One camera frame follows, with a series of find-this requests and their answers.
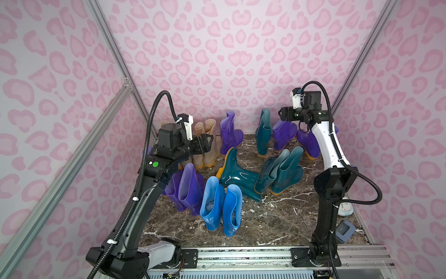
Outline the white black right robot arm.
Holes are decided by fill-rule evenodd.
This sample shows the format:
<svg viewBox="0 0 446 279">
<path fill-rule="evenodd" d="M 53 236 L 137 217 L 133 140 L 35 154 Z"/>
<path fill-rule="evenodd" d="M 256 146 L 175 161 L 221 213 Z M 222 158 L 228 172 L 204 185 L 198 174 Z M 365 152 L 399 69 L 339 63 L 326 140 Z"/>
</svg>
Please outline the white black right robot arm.
<svg viewBox="0 0 446 279">
<path fill-rule="evenodd" d="M 335 125 L 330 110 L 323 110 L 320 91 L 291 91 L 292 106 L 279 111 L 281 120 L 304 122 L 310 128 L 319 145 L 324 161 L 324 171 L 314 179 L 314 188 L 319 196 L 318 221 L 307 252 L 292 253 L 293 267 L 321 267 L 333 262 L 338 244 L 336 223 L 339 205 L 357 175 L 348 170 L 344 153 L 339 146 Z"/>
</svg>

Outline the blue rain boot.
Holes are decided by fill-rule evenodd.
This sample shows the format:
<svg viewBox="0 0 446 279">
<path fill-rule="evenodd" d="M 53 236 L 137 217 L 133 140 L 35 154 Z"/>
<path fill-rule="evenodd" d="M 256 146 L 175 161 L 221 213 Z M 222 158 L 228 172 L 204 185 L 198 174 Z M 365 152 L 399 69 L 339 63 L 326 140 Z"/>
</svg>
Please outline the blue rain boot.
<svg viewBox="0 0 446 279">
<path fill-rule="evenodd" d="M 216 231 L 220 225 L 225 189 L 216 176 L 211 176 L 206 181 L 200 216 L 208 230 Z"/>
<path fill-rule="evenodd" d="M 241 189 L 235 184 L 229 185 L 222 213 L 224 234 L 227 237 L 233 237 L 238 231 L 241 224 L 242 207 L 243 194 Z"/>
</svg>

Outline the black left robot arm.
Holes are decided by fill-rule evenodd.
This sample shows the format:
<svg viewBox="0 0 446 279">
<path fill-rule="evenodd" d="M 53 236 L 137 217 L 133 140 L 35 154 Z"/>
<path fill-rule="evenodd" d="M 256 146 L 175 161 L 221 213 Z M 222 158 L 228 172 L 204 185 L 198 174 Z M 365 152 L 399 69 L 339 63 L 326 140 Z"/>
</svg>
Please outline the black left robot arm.
<svg viewBox="0 0 446 279">
<path fill-rule="evenodd" d="M 145 148 L 137 183 L 123 214 L 108 239 L 86 255 L 93 267 L 89 278 L 100 272 L 114 279 L 142 279 L 153 267 L 181 263 L 181 245 L 173 240 L 152 244 L 147 252 L 138 249 L 151 211 L 181 162 L 211 149 L 213 137 L 195 136 L 192 125 L 192 116 L 180 114 L 175 122 L 162 126 L 152 148 Z"/>
</svg>

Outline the dark green rain boot front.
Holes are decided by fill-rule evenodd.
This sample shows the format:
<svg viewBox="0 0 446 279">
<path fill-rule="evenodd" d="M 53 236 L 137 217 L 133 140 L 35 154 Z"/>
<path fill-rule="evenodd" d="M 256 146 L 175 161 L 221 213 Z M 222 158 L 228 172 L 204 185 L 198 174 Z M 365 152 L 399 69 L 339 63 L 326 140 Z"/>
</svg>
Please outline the dark green rain boot front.
<svg viewBox="0 0 446 279">
<path fill-rule="evenodd" d="M 261 202 L 261 194 L 257 194 L 254 190 L 259 174 L 240 167 L 237 162 L 237 154 L 237 148 L 229 149 L 224 165 L 218 170 L 216 177 L 223 186 L 234 184 L 241 189 L 244 196 Z"/>
</svg>

